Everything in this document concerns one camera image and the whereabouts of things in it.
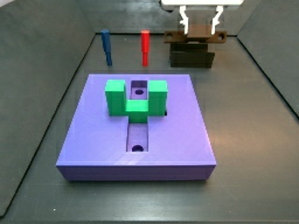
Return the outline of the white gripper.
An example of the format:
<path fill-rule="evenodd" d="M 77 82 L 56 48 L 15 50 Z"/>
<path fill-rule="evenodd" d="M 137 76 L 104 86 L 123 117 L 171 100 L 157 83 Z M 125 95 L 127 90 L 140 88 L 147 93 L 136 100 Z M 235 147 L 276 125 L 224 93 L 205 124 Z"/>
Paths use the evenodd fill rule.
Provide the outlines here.
<path fill-rule="evenodd" d="M 165 11 L 179 9 L 180 12 L 180 25 L 183 25 L 183 32 L 188 34 L 189 31 L 189 18 L 187 11 L 216 11 L 215 17 L 211 20 L 211 35 L 216 32 L 216 25 L 220 23 L 220 15 L 223 11 L 236 9 L 244 0 L 160 0 L 161 8 Z"/>

